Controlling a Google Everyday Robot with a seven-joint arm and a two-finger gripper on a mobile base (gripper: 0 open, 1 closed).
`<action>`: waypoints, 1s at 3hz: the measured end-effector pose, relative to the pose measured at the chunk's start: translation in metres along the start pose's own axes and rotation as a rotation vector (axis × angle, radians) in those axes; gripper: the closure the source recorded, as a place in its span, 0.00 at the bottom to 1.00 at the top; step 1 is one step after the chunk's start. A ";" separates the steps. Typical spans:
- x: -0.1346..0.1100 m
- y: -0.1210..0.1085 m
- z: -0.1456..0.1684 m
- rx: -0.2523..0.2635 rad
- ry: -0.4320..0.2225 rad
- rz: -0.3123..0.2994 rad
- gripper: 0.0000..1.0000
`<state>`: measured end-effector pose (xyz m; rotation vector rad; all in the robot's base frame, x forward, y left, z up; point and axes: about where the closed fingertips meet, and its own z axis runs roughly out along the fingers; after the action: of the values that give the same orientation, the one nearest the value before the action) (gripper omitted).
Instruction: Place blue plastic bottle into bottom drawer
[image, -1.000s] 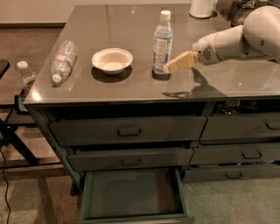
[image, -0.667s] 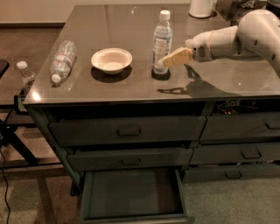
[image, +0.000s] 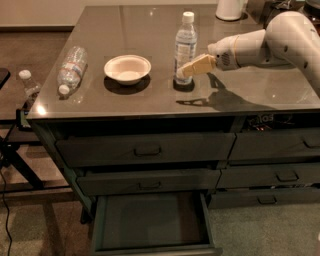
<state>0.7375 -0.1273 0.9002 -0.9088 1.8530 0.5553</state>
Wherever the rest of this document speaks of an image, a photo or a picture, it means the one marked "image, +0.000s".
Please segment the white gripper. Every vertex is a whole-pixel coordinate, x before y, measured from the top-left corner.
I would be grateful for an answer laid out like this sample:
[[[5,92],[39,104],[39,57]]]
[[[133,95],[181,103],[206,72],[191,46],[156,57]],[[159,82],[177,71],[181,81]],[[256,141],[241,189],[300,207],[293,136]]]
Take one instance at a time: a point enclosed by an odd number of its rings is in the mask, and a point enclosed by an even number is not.
[[[208,45],[209,54],[202,54],[190,64],[180,67],[176,72],[178,79],[186,79],[194,75],[207,73],[217,67],[220,70],[236,70],[239,65],[235,55],[238,36],[229,36]]]

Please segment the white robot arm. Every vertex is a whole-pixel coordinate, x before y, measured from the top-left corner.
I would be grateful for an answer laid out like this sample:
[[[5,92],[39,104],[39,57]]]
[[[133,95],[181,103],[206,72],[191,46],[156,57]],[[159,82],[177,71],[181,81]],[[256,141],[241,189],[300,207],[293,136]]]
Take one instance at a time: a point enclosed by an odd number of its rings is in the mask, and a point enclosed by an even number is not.
[[[311,21],[296,11],[275,16],[265,29],[225,37],[177,69],[179,79],[242,67],[296,67],[320,96],[320,37]]]

